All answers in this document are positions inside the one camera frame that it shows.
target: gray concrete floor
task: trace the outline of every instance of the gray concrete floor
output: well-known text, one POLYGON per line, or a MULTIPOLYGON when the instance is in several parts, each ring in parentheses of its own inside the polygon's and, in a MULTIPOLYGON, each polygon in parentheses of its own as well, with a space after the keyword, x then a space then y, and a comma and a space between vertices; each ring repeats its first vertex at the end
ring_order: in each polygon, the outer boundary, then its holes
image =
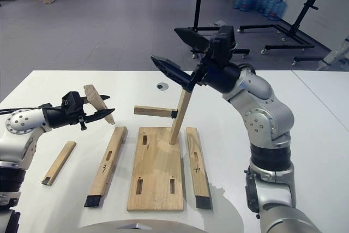
MULTIPOLYGON (((156 70, 150 55, 169 58, 194 69, 190 48, 173 29, 194 23, 196 0, 56 0, 1 1, 0 100, 32 70, 156 70)), ((270 23, 256 12, 232 8, 232 0, 202 0, 200 25, 223 20, 240 25, 270 23)), ((239 48, 251 49, 236 63, 256 69, 314 70, 316 62, 291 67, 296 55, 325 55, 321 47, 275 50, 260 55, 265 44, 287 44, 273 29, 236 33, 239 48)))

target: wooden stick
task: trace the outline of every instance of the wooden stick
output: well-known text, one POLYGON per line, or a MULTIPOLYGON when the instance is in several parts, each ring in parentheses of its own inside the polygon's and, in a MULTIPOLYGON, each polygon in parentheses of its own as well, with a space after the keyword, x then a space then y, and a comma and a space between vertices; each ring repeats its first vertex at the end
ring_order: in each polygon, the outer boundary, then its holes
POLYGON ((209 194, 209 185, 206 176, 206 170, 201 153, 200 139, 196 128, 186 128, 186 141, 190 156, 190 170, 196 207, 211 209, 211 200, 209 194))
POLYGON ((178 111, 176 109, 164 109, 162 107, 151 106, 135 106, 134 114, 176 118, 177 112, 178 111))
POLYGON ((190 101, 191 93, 188 91, 182 90, 182 94, 180 95, 179 103, 178 103, 178 113, 177 118, 172 123, 171 134, 170 134, 170 144, 175 144, 178 138, 178 133, 180 127, 183 123, 184 115, 186 109, 188 108, 188 104, 190 101))
POLYGON ((65 144, 59 155, 56 157, 56 160, 53 162, 52 166, 46 173, 44 179, 42 180, 42 184, 47 186, 53 184, 64 163, 67 161, 68 157, 73 151, 75 145, 76 143, 73 141, 68 141, 65 144))
MULTIPOLYGON (((93 85, 85 85, 83 88, 88 102, 93 105, 95 109, 103 110, 108 108, 93 85)), ((109 124, 115 124, 114 118, 111 114, 107 115, 104 119, 109 124)))
POLYGON ((105 190, 112 175, 112 170, 119 155, 126 131, 126 127, 115 128, 99 165, 91 190, 87 196, 85 207, 99 206, 100 199, 105 194, 105 190))

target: white table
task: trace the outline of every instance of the white table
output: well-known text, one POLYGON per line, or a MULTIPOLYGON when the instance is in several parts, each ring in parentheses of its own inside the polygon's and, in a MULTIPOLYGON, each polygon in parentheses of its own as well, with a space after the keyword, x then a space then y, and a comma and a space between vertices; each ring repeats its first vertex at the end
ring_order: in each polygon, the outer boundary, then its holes
MULTIPOLYGON (((292 161, 296 167, 297 207, 323 232, 347 232, 349 132, 291 71, 259 71, 278 98, 294 113, 292 161)), ((139 127, 165 127, 168 118, 133 114, 134 105, 177 106, 180 86, 158 71, 34 71, 0 104, 0 108, 57 105, 68 91, 92 83, 115 107, 118 126, 128 136, 101 208, 84 208, 100 160, 113 131, 105 121, 69 126, 44 134, 22 185, 16 207, 21 212, 19 232, 72 232, 77 227, 111 220, 160 219, 177 221, 214 233, 259 232, 259 222, 245 199, 249 140, 240 115, 210 87, 194 89, 180 141, 185 174, 183 212, 127 212, 127 198, 139 127), (167 82, 160 91, 157 83, 167 82), (212 194, 213 212, 195 208, 184 128, 198 128, 212 194), (41 184, 67 140, 77 146, 53 186, 41 184)), ((88 113, 92 108, 86 107, 88 113)), ((4 123, 6 116, 1 116, 4 123)))
POLYGON ((294 71, 349 130, 349 72, 294 71))

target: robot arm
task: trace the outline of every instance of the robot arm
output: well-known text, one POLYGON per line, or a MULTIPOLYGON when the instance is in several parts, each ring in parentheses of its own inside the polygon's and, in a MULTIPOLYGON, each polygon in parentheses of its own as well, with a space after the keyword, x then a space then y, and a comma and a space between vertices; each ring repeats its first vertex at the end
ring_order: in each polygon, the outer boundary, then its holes
POLYGON ((245 171, 247 203, 261 218, 262 233, 320 232, 296 209, 290 151, 292 111, 277 99, 270 84, 257 76, 251 65, 229 61, 236 46, 233 27, 222 26, 210 41, 190 29, 175 31, 202 54, 194 72, 188 75, 170 61, 154 56, 152 60, 188 92, 195 84, 211 86, 240 113, 251 142, 250 166, 245 171))
POLYGON ((0 139, 0 233, 17 232, 20 214, 11 207, 17 205, 19 189, 29 168, 37 142, 41 135, 66 125, 93 122, 109 115, 114 109, 106 109, 87 116, 83 105, 87 98, 71 91, 62 98, 61 106, 42 105, 36 109, 2 110, 7 117, 6 130, 0 139))

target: wooden plank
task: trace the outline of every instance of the wooden plank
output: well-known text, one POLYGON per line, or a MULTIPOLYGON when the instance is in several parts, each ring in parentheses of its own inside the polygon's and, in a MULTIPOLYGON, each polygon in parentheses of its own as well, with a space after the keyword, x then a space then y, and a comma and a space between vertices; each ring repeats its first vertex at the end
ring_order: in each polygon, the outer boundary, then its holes
POLYGON ((177 110, 176 109, 165 109, 163 107, 135 106, 134 114, 176 118, 177 117, 177 110))
MULTIPOLYGON (((103 99, 100 97, 98 91, 94 88, 93 85, 85 85, 84 87, 85 95, 88 102, 94 106, 97 110, 108 109, 107 105, 104 103, 103 99)), ((109 124, 114 125, 115 121, 111 114, 107 115, 104 118, 109 124)))
POLYGON ((68 141, 65 146, 62 148, 59 155, 56 157, 56 160, 53 162, 52 166, 46 173, 44 179, 42 180, 42 184, 50 186, 55 181, 58 173, 62 169, 64 163, 67 161, 71 152, 73 151, 76 143, 73 141, 68 141))
POLYGON ((105 194, 116 159, 119 156, 126 131, 126 127, 115 128, 86 198, 85 207, 99 206, 100 199, 105 194))
POLYGON ((188 104, 190 101, 191 93, 188 91, 182 90, 182 94, 180 95, 179 103, 178 103, 178 113, 177 118, 172 123, 171 128, 171 136, 170 136, 170 144, 175 144, 178 139, 178 133, 180 131, 180 127, 182 126, 183 119, 185 116, 186 109, 188 108, 188 104))
POLYGON ((140 128, 128 211, 182 211, 179 142, 169 144, 170 128, 140 128))
POLYGON ((200 139, 196 128, 186 128, 186 142, 190 156, 190 170, 196 207, 211 209, 209 185, 201 153, 200 139))

